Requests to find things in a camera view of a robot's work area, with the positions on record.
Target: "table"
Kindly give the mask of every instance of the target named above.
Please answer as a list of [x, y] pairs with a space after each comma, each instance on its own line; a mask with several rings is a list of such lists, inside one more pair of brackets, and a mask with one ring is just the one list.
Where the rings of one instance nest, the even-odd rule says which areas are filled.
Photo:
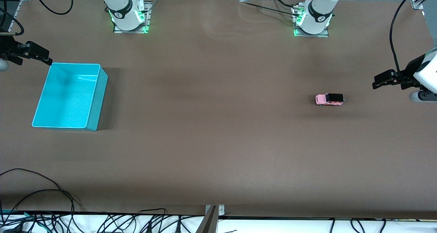
[[[294, 37], [287, 15], [236, 0], [160, 0], [148, 34], [113, 34], [103, 0], [74, 2], [64, 16], [24, 3], [17, 40], [56, 62], [102, 65], [100, 130], [31, 127], [48, 67], [12, 65], [0, 74], [1, 170], [41, 172], [87, 211], [201, 214], [225, 204], [245, 216], [437, 216], [435, 105], [409, 102], [412, 90], [398, 86], [371, 87], [394, 68], [398, 2], [340, 1], [326, 39]], [[432, 48], [409, 4], [393, 39], [401, 67]], [[345, 104], [316, 106], [321, 93], [343, 93]], [[50, 186], [21, 172], [0, 184], [5, 207]], [[20, 208], [68, 210], [56, 198]]]

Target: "toy car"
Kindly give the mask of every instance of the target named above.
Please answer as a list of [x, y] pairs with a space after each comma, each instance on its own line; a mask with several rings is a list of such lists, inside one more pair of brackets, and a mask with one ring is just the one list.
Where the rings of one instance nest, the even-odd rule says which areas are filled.
[[343, 94], [320, 94], [315, 96], [315, 103], [319, 106], [340, 106], [344, 102]]

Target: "turquoise container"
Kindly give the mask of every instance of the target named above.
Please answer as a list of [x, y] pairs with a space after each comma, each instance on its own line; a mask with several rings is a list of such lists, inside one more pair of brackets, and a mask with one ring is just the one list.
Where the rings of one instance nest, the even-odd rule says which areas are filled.
[[53, 63], [32, 126], [96, 131], [107, 82], [108, 76], [99, 64]]

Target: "robotic arm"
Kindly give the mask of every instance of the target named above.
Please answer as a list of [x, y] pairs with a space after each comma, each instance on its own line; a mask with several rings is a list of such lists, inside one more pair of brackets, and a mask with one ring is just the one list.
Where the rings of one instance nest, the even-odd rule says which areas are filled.
[[130, 31], [145, 22], [143, 0], [104, 0], [112, 21], [122, 30]]
[[373, 89], [386, 85], [401, 85], [401, 89], [415, 87], [409, 95], [412, 102], [437, 103], [437, 48], [411, 60], [405, 70], [387, 70], [375, 76]]
[[296, 25], [308, 34], [319, 34], [328, 27], [332, 18], [332, 11], [338, 0], [305, 0], [299, 3], [301, 11], [300, 19], [296, 20]]
[[[0, 27], [0, 32], [7, 33]], [[0, 35], [0, 71], [9, 68], [7, 60], [17, 65], [23, 64], [22, 58], [42, 61], [51, 65], [53, 60], [48, 56], [49, 51], [38, 44], [27, 41], [26, 44], [15, 41], [13, 36]]]

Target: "white robotic arm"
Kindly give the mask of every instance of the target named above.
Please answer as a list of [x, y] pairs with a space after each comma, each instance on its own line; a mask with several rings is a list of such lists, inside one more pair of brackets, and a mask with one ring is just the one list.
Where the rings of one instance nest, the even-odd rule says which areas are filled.
[[301, 18], [296, 20], [296, 25], [308, 34], [319, 34], [328, 27], [332, 11], [338, 0], [305, 0], [299, 3], [303, 7]]
[[104, 0], [109, 8], [112, 21], [119, 29], [129, 31], [144, 23], [143, 0]]

